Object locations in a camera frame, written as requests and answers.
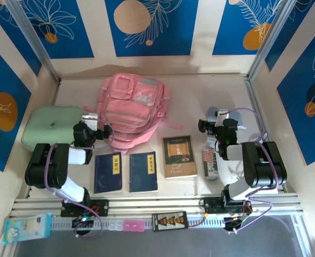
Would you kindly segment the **pink plastic clip box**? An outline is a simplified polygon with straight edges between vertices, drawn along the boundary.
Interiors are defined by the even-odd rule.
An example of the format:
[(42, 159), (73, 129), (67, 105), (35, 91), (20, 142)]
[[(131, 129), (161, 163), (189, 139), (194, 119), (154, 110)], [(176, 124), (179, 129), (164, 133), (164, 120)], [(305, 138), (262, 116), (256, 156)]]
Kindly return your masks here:
[(145, 222), (142, 220), (124, 220), (123, 231), (126, 232), (144, 232)]

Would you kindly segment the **aluminium frame post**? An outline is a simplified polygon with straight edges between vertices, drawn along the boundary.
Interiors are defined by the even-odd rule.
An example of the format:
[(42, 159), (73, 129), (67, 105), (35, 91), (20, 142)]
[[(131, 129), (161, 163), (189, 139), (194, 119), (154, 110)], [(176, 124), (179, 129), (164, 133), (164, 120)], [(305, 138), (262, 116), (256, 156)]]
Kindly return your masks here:
[(283, 0), (280, 9), (278, 10), (268, 32), (263, 40), (260, 49), (258, 50), (250, 69), (248, 70), (246, 77), (249, 82), (257, 75), (261, 65), (263, 64), (267, 54), (273, 46), (276, 38), (278, 37), (280, 30), (283, 28), (284, 23), (289, 17), (291, 10), (293, 9), (296, 0)]
[(17, 0), (4, 0), (4, 2), (41, 64), (47, 69), (48, 74), (51, 76), (53, 81), (59, 84), (60, 77), (20, 3)]

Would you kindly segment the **flag print pencil case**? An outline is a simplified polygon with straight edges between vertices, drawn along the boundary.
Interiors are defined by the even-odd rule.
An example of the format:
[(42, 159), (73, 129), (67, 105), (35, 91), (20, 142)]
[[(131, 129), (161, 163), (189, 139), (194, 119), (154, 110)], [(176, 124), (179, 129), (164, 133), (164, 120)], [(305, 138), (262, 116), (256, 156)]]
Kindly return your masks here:
[(205, 179), (217, 180), (219, 177), (216, 160), (216, 139), (207, 137), (204, 149), (202, 150), (202, 161), (204, 165)]

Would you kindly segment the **pink backpack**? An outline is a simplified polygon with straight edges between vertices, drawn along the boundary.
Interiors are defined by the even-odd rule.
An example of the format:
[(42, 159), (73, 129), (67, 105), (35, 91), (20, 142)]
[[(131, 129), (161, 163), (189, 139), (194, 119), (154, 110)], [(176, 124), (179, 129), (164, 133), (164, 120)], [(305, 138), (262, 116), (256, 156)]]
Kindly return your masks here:
[(147, 142), (158, 126), (182, 130), (183, 125), (166, 122), (170, 107), (170, 89), (161, 81), (136, 74), (116, 73), (106, 78), (96, 107), (83, 110), (95, 113), (115, 130), (111, 137), (114, 151), (126, 153)]

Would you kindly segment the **black charging board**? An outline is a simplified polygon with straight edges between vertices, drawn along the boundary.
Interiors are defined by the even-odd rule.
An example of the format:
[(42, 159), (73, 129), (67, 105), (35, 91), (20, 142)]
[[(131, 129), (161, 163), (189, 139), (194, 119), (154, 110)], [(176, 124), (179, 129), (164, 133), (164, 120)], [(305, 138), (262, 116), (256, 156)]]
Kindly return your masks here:
[(153, 214), (152, 222), (154, 232), (187, 229), (189, 227), (185, 211)]

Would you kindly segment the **black controller board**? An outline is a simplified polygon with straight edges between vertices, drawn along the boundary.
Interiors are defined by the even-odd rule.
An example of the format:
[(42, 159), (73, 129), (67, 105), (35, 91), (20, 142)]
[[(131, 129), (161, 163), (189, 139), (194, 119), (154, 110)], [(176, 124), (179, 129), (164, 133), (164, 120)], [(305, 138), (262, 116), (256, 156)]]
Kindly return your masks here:
[(224, 218), (224, 229), (226, 231), (234, 231), (238, 230), (242, 227), (243, 222), (246, 220), (246, 218), (242, 217), (225, 217)]
[(72, 221), (72, 228), (92, 228), (94, 220), (88, 216), (79, 216)]

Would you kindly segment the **dark blue book pale label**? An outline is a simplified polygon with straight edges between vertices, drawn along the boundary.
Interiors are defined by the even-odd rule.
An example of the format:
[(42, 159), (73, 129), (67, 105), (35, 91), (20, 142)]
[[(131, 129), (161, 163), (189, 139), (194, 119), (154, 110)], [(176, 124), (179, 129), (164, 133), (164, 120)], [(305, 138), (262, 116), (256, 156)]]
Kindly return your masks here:
[(158, 191), (155, 152), (131, 154), (129, 171), (130, 193)]

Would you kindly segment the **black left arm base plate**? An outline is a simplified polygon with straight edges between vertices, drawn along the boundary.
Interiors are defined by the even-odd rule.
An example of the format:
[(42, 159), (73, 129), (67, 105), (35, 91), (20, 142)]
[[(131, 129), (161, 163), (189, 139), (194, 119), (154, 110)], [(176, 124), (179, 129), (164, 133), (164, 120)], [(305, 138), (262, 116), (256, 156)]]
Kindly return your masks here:
[[(109, 210), (109, 200), (90, 200), (88, 205), (90, 209), (95, 211), (99, 216), (106, 217), (108, 216)], [(78, 216), (94, 216), (90, 211), (86, 210), (85, 208), (79, 207), (72, 203), (64, 203), (62, 202), (61, 207), (61, 217), (78, 217)]]

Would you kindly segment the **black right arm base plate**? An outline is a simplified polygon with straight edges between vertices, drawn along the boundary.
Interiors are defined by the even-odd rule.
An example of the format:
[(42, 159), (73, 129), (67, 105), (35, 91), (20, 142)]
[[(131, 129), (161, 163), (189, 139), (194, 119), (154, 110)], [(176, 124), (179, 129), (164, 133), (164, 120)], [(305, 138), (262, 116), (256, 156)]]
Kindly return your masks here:
[(201, 206), (208, 214), (250, 215), (252, 213), (250, 203), (245, 200), (226, 201), (221, 197), (206, 197), (202, 199)]

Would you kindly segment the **dark blue book yellow label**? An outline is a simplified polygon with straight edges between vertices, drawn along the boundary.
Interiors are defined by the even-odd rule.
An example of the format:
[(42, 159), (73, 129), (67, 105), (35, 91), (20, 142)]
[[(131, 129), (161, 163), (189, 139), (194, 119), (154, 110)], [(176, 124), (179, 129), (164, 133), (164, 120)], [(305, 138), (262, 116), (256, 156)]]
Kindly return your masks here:
[(95, 156), (94, 193), (121, 191), (122, 187), (121, 153)]

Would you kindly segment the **mint green fabric case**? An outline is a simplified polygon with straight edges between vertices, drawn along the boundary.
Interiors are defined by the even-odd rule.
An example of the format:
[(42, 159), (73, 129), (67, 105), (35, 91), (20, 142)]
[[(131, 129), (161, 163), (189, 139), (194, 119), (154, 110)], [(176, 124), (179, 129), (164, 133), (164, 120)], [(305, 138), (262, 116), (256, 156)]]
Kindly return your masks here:
[(21, 142), (30, 151), (38, 143), (72, 143), (73, 127), (81, 121), (82, 115), (79, 107), (38, 107), (29, 118)]

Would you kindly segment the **aluminium side rail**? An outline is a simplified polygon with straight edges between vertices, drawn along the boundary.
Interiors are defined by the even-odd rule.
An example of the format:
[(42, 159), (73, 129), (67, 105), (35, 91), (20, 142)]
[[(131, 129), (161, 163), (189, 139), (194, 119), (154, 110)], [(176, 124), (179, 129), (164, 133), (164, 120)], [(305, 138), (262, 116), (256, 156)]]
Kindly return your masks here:
[[(246, 90), (250, 99), (250, 103), (251, 103), (251, 110), (253, 111), (252, 113), (254, 114), (255, 112), (257, 113), (257, 115), (254, 114), (254, 117), (256, 119), (257, 122), (257, 127), (259, 132), (257, 132), (256, 134), (252, 134), (249, 137), (249, 141), (258, 141), (258, 139), (260, 138), (260, 142), (263, 142), (263, 139), (267, 139), (268, 138), (268, 134), (266, 132), (266, 128), (265, 128), (265, 124), (263, 121), (263, 115), (262, 112), (260, 110), (260, 106), (258, 103), (258, 99), (257, 96), (253, 90), (253, 86), (251, 85), (250, 81), (248, 80), (248, 78), (244, 79), (245, 85), (246, 85)], [(278, 187), (277, 188), (266, 188), (263, 187), (260, 190), (260, 193), (256, 193), (256, 194), (278, 194)]]
[[(62, 81), (62, 80), (59, 79), (58, 84), (57, 84), (57, 86), (56, 86), (56, 89), (55, 89), (55, 91), (54, 91), (54, 97), (52, 98), (52, 100), (51, 100), (49, 106), (54, 106), (55, 103), (56, 103), (56, 99), (57, 99), (57, 95), (58, 95), (59, 88), (60, 88), (60, 85), (61, 85), (61, 81)], [(31, 196), (30, 193), (31, 193), (31, 191), (32, 191), (32, 188), (31, 188), (31, 186), (28, 186), (27, 184), (25, 184), (25, 185), (26, 185), (26, 187), (25, 187), (24, 198), (25, 198), (25, 199), (28, 199), (28, 198), (30, 198), (30, 196)]]

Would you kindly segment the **brown paperback book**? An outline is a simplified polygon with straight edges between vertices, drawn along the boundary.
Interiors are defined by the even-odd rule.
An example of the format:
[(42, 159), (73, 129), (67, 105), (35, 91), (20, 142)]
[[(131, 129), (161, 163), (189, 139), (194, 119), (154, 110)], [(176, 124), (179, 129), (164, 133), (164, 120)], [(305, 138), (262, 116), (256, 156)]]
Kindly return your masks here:
[(190, 135), (162, 138), (166, 179), (196, 177), (196, 160)]

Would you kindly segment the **clear plastic clip box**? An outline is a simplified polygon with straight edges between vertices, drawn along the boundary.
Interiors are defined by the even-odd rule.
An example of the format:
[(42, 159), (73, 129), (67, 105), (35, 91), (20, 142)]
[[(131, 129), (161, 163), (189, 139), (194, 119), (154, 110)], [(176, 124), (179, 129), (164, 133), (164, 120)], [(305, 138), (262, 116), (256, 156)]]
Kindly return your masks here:
[(123, 220), (110, 220), (108, 223), (109, 231), (123, 231)]

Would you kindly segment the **aluminium mounting rail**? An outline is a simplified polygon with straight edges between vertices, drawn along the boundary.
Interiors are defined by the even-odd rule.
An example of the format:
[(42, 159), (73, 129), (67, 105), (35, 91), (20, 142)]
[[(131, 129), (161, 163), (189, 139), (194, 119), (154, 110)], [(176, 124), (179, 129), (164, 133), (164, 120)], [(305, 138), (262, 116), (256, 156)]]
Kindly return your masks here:
[[(296, 194), (266, 195), (255, 197), (252, 203), (253, 214), (260, 214), (273, 204), (270, 214), (287, 215), (304, 213)], [(199, 205), (199, 198), (110, 198), (108, 217), (149, 217), (153, 213), (186, 211), (193, 216), (200, 216), (204, 210)], [(61, 200), (58, 199), (16, 199), (10, 211), (10, 217), (29, 217), (43, 213), (59, 216)]]

